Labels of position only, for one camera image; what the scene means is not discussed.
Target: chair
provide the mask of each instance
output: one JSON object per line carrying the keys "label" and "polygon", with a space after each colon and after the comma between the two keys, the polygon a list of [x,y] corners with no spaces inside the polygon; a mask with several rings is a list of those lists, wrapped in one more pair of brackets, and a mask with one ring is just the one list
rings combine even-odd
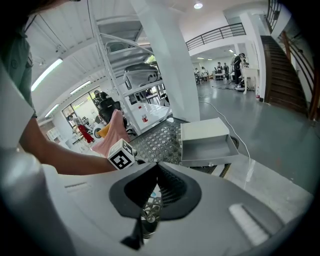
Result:
{"label": "chair", "polygon": [[[102,100],[99,103],[99,116],[108,124],[112,118],[114,110],[121,111],[121,105],[119,101],[114,101],[111,97]],[[131,129],[127,129],[128,121],[123,117],[123,126],[126,128],[126,131],[129,135],[136,135],[136,133]]]}

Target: window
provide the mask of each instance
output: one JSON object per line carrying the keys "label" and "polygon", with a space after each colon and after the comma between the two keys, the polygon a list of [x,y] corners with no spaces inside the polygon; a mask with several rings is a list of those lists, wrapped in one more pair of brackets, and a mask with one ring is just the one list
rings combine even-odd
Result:
{"label": "window", "polygon": [[74,109],[74,111],[76,111],[81,105],[85,104],[87,101],[91,101],[90,95],[88,93],[71,103],[71,106]]}
{"label": "window", "polygon": [[150,64],[151,62],[155,62],[156,58],[154,55],[151,55],[146,61],[145,63]]}
{"label": "window", "polygon": [[[65,118],[67,118],[70,115],[73,115],[74,117],[80,117],[80,118],[88,118],[89,123],[94,123],[96,116],[99,114],[98,110],[94,104],[95,91],[102,92],[100,86],[94,88],[93,90],[87,92],[85,95],[81,96],[74,102],[72,102],[69,106],[67,106],[64,110],[62,110],[62,113]],[[73,129],[76,127],[75,123],[73,121],[68,121],[69,125]]]}
{"label": "window", "polygon": [[[67,118],[70,115],[76,116],[76,113],[72,109],[71,105],[67,106],[64,110],[62,110],[62,113],[63,113],[65,118]],[[69,125],[71,126],[72,129],[76,126],[74,121],[69,121],[68,119],[67,119],[67,121],[68,121],[68,123],[69,123]]]}
{"label": "window", "polygon": [[77,117],[82,120],[86,120],[85,122],[89,122],[89,124],[93,124],[99,114],[89,93],[78,98],[71,104],[71,106],[74,109]]}

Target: pink cloth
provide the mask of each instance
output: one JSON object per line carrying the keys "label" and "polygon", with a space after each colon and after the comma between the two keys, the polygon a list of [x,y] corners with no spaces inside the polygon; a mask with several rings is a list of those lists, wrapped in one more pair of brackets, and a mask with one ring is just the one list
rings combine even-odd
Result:
{"label": "pink cloth", "polygon": [[110,128],[105,138],[92,147],[92,150],[108,157],[110,148],[120,139],[129,142],[129,136],[124,127],[124,117],[120,110],[115,109],[110,120]]}

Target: metal railing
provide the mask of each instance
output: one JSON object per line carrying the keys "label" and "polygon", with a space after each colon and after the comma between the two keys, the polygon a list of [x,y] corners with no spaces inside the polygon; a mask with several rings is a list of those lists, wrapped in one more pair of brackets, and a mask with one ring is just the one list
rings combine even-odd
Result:
{"label": "metal railing", "polygon": [[268,14],[266,15],[266,20],[268,23],[270,33],[272,33],[277,24],[280,10],[281,4],[278,2],[278,0],[269,0]]}
{"label": "metal railing", "polygon": [[208,44],[216,40],[235,37],[235,36],[242,36],[242,35],[246,35],[244,26],[242,25],[242,23],[235,23],[228,26],[222,26],[214,30],[211,30],[209,32],[203,33],[186,42],[186,46],[190,51],[196,47]]}
{"label": "metal railing", "polygon": [[293,55],[296,63],[299,65],[303,73],[303,76],[306,79],[311,92],[311,102],[308,108],[308,117],[310,120],[313,120],[316,116],[315,110],[317,109],[320,100],[320,84],[319,79],[316,77],[317,72],[315,72],[314,67],[311,65],[303,52],[290,38],[287,37],[287,34],[284,31],[278,38],[284,44],[285,49],[288,49],[288,52],[286,51],[287,56],[290,54]]}

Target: balcony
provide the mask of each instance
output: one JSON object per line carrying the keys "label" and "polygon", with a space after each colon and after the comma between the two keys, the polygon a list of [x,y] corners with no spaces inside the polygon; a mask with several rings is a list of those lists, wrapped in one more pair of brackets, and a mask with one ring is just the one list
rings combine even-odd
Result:
{"label": "balcony", "polygon": [[203,33],[186,42],[186,46],[190,51],[194,48],[211,43],[216,40],[236,37],[236,36],[243,36],[243,35],[246,35],[246,31],[242,23],[235,23],[228,26],[222,26],[214,30],[211,30],[209,32]]}

